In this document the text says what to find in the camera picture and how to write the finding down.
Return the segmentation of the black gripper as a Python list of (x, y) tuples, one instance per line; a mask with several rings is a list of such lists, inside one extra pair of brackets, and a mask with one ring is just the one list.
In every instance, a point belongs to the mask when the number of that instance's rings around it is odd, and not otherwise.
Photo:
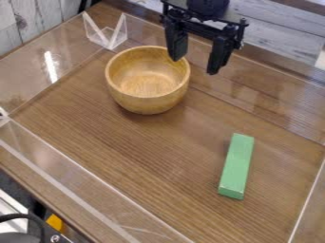
[(167, 52), (173, 62), (187, 54), (187, 34), (212, 39), (207, 73), (227, 64), (234, 49), (242, 48), (247, 20), (230, 10), (230, 0), (160, 0)]

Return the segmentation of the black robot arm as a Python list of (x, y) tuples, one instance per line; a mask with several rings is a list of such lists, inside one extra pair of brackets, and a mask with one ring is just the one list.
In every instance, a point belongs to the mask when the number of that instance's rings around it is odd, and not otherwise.
[(207, 73), (227, 64), (232, 51), (243, 46), (247, 20), (228, 12), (230, 0), (160, 0), (167, 53), (173, 62), (187, 54), (188, 34), (212, 42)]

